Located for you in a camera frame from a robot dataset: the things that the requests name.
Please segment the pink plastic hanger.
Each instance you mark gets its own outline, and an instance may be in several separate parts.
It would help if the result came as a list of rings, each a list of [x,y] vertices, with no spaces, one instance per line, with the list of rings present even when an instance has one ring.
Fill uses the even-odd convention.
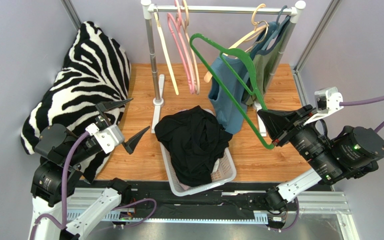
[[[193,65],[192,65],[188,47],[186,46],[184,36],[182,35],[182,31],[181,31],[181,28],[183,27],[182,25],[183,19],[182,19],[180,5],[177,0],[174,1],[174,6],[176,7],[176,10],[177,10],[176,16],[173,16],[171,13],[168,13],[167,24],[168,24],[170,33],[174,39],[174,42],[176,44],[181,62],[183,64],[184,72],[186,74],[187,81],[188,81],[189,92],[191,94],[195,94],[196,87],[195,87],[195,77],[193,75]]]

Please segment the blue ribbed tank top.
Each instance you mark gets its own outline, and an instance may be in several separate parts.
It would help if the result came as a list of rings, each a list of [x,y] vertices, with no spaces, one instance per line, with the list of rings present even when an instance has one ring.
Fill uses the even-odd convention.
[[[223,58],[231,65],[238,76],[248,84],[249,80],[246,79],[248,71],[244,63],[237,58],[230,58],[227,56],[224,56]],[[229,70],[228,66],[218,56],[210,67],[224,84],[226,89],[232,94],[233,98],[239,103],[241,109],[246,111],[247,106],[242,103],[245,89],[235,75]],[[244,117],[215,78],[212,78],[211,80],[211,89],[208,93],[208,99],[215,110],[217,121],[224,127],[225,131],[232,135],[237,134],[242,128]]]

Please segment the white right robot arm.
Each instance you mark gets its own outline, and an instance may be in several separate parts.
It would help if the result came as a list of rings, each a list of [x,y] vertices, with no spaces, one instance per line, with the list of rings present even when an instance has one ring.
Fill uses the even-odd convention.
[[[342,179],[361,178],[378,170],[377,162],[384,158],[384,139],[374,129],[346,125],[337,137],[329,139],[323,119],[323,133],[316,129],[316,122],[307,123],[316,113],[310,104],[293,111],[257,112],[273,145],[290,143],[311,167],[266,191],[260,202],[268,211],[285,211],[296,196],[317,184],[331,186]]]

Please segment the blue grey hanger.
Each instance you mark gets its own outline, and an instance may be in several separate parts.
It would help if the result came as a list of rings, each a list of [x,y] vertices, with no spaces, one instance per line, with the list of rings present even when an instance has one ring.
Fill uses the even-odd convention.
[[[282,27],[285,25],[285,23],[287,23],[287,22],[290,20],[290,16],[287,15],[287,16],[284,18],[283,22],[280,22],[280,17],[281,17],[281,15],[282,15],[282,13],[284,12],[284,10],[287,9],[287,8],[288,8],[288,6],[287,6],[287,5],[284,5],[284,6],[281,8],[281,11],[278,13],[277,19],[276,19],[276,21],[275,21],[276,28],[274,29],[274,31],[272,32],[272,34],[271,34],[271,35],[267,38],[267,40],[265,41],[265,43],[264,43],[264,45],[263,45],[263,47],[262,47],[263,50],[266,50],[266,49],[268,48],[268,46],[269,46],[269,44],[271,43],[271,41],[272,41],[273,39],[275,39],[275,38],[278,36],[278,34],[280,33],[280,31],[281,31]]]

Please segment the cream white hanger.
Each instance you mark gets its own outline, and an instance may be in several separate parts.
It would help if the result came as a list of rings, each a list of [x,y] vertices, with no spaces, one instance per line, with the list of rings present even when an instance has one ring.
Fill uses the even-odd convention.
[[[166,61],[166,65],[167,65],[167,68],[168,68],[169,76],[170,76],[170,79],[171,79],[171,82],[172,82],[172,86],[173,86],[175,94],[178,96],[179,95],[179,89],[178,89],[177,81],[176,81],[176,78],[175,78],[175,75],[174,75],[174,70],[173,70],[173,67],[172,67],[172,63],[171,63],[171,60],[170,60],[170,55],[168,53],[166,39],[165,39],[164,32],[163,32],[163,29],[162,29],[162,25],[161,25],[161,22],[160,22],[159,14],[158,14],[157,11],[154,12],[154,19],[155,19],[155,22],[156,22],[157,32],[158,32],[158,35],[159,35],[159,38],[160,38],[161,47],[162,47],[163,55],[164,55],[164,58],[165,58],[165,61]]]

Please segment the beige hanger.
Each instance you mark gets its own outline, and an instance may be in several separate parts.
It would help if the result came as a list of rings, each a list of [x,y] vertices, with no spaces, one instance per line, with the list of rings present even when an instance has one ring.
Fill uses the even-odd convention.
[[[188,26],[190,24],[190,16],[189,16],[189,8],[186,0],[182,0],[182,6],[184,8],[185,17],[182,20],[182,28],[184,35],[187,40],[187,48],[189,49],[188,55],[188,64],[189,64],[189,72],[191,74],[192,83],[193,83],[193,92],[196,95],[200,94],[200,76],[198,70],[197,59],[194,51],[190,47],[190,36],[188,33]]]

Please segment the pink lilac tank top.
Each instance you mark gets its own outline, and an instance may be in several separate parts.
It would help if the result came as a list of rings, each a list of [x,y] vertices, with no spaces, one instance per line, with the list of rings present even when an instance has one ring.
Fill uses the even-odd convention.
[[[189,190],[191,187],[186,185],[186,184],[183,184],[182,182],[178,181],[178,184],[179,186],[184,190],[184,191],[187,191]]]

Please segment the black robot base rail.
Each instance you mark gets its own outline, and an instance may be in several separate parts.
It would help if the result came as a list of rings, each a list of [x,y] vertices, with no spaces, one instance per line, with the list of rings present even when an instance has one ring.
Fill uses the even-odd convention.
[[[133,221],[152,214],[149,222],[241,223],[265,222],[264,194],[275,182],[228,182],[192,195],[176,196],[167,181],[130,181],[131,202],[146,199],[128,209],[113,210],[104,219],[125,221],[127,213]]]

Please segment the wooden hanger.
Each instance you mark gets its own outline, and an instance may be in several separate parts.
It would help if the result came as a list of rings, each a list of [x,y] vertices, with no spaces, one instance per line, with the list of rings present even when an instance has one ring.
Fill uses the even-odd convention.
[[[251,24],[254,26],[254,29],[252,31],[250,31],[249,33],[247,33],[246,35],[244,35],[242,38],[240,38],[237,42],[235,42],[233,45],[231,45],[229,47],[229,49],[234,49],[234,48],[237,48],[239,45],[245,43],[245,42],[249,42],[255,38],[257,38],[259,36],[259,34],[261,34],[262,32],[264,32],[263,36],[265,37],[268,33],[268,22],[265,21],[265,20],[261,20],[261,21],[255,21],[255,17],[256,17],[256,14],[257,14],[257,11],[259,9],[262,9],[262,8],[265,8],[266,7],[266,4],[265,3],[261,3],[260,5],[258,5],[255,10],[253,11],[252,13],[252,16],[251,16]]]

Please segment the olive green tank top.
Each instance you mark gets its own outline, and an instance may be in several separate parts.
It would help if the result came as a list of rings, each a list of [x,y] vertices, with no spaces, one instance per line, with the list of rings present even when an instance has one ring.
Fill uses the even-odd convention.
[[[276,28],[275,21],[269,22],[267,35],[264,37],[264,32],[259,34],[259,36],[254,41],[255,45],[250,51],[249,56],[253,60],[256,72],[256,86],[262,97],[265,96],[269,88],[270,72],[276,63],[278,51],[280,50],[281,45],[284,42],[285,35],[287,33],[287,28],[289,27],[289,25],[290,19],[284,24],[277,37],[270,42],[267,49],[263,50],[262,47],[265,44],[265,41]]]

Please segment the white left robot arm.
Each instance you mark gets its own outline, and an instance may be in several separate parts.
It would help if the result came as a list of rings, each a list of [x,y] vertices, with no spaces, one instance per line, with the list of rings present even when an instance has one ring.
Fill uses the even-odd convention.
[[[145,134],[141,130],[125,139],[119,127],[110,123],[106,113],[126,103],[119,100],[96,104],[98,116],[79,136],[62,124],[49,125],[41,132],[34,150],[45,161],[32,179],[31,240],[83,240],[111,211],[134,205],[131,185],[114,178],[80,216],[68,221],[68,203],[82,176],[79,164],[94,154],[109,154],[120,145],[132,154]]]

